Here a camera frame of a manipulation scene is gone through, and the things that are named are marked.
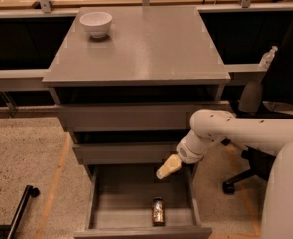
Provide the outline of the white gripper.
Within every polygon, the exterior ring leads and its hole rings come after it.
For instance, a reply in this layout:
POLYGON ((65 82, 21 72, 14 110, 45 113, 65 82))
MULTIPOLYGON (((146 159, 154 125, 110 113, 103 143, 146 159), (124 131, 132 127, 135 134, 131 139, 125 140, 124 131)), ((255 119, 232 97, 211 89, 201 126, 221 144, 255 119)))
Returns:
POLYGON ((165 179, 182 168, 182 163, 194 164, 201 161, 204 155, 220 143, 220 137, 198 136, 191 130, 178 144, 177 154, 173 154, 157 171, 158 179, 165 179))

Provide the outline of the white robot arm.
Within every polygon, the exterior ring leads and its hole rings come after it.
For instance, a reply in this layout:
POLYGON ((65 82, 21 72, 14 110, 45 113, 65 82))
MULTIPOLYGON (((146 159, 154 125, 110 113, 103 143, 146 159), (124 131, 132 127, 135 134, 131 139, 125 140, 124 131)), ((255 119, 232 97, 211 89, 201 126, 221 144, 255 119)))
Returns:
POLYGON ((293 119, 245 119, 228 111, 202 109, 189 120, 190 132, 177 153, 157 171, 164 179, 186 164, 199 162, 229 139, 275 158, 266 187, 260 239, 293 239, 293 119))

